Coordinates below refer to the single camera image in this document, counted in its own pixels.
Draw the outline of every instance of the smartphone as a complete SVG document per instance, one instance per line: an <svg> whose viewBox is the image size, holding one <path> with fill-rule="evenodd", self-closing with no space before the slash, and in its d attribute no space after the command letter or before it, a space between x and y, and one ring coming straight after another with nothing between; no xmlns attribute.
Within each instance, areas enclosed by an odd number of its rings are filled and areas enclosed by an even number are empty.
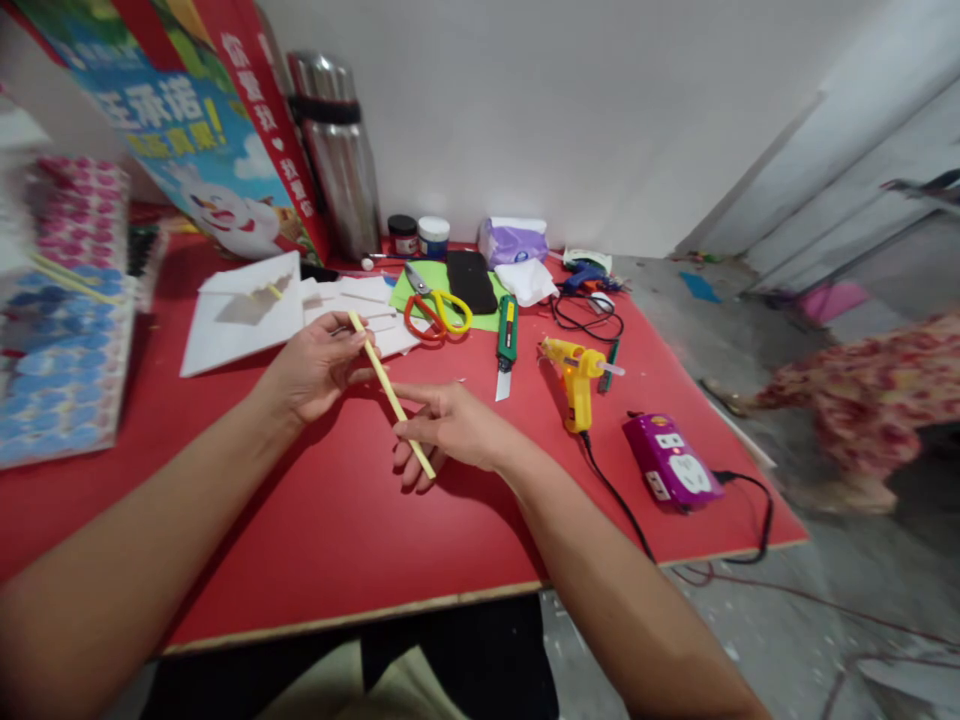
<svg viewBox="0 0 960 720"><path fill-rule="evenodd" d="M487 259L470 250L451 250L447 253L447 278L450 294L463 300L475 315L497 312L497 296L487 274Z"/></svg>

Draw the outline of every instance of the green utility knife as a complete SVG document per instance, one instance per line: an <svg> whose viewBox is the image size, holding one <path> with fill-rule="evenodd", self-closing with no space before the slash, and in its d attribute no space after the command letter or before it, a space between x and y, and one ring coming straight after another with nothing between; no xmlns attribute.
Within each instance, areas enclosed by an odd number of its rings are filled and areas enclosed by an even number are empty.
<svg viewBox="0 0 960 720"><path fill-rule="evenodd" d="M517 299L513 295L500 298L500 335L497 338L497 399L510 397L510 375L517 361Z"/></svg>

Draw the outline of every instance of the person's right hand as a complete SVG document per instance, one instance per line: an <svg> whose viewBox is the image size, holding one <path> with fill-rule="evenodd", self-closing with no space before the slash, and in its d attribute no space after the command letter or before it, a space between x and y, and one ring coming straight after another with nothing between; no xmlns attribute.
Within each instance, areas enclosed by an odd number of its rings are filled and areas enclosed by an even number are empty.
<svg viewBox="0 0 960 720"><path fill-rule="evenodd" d="M407 440L424 445L423 451L437 471L448 456L482 470L498 470L496 464L513 447L529 442L458 382L396 383L393 390L398 397L424 404L415 417L393 427L402 441L394 451L393 464L404 469L403 487L414 487L418 493L425 493L434 481L423 472Z"/></svg>

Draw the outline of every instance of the yellow scissors handle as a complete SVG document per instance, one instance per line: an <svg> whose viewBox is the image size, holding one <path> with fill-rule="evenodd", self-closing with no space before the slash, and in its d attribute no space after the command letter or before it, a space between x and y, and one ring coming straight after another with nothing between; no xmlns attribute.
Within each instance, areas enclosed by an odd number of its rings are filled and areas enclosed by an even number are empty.
<svg viewBox="0 0 960 720"><path fill-rule="evenodd" d="M434 290L430 293L433 297L433 301L437 304L437 314L440 316L441 322L444 324L444 327L448 331L452 332L454 335L463 335L467 330L470 329L470 325L473 323L473 313L470 312L470 308L467 307L467 304L458 297L454 297L448 292L443 290ZM456 325L451 325L450 321L447 319L447 310L444 307L444 300L449 302L451 305L456 306L457 310L460 311L460 314L463 315L463 325L457 327Z"/></svg>

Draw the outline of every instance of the stainless steel thermos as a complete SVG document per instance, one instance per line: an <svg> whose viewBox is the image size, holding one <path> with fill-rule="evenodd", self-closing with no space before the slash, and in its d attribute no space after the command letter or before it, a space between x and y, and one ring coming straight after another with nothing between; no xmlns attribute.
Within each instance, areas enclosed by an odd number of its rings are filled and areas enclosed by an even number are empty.
<svg viewBox="0 0 960 720"><path fill-rule="evenodd" d="M287 53L291 106L320 184L340 254L360 262L380 247L373 153L349 66L333 55Z"/></svg>

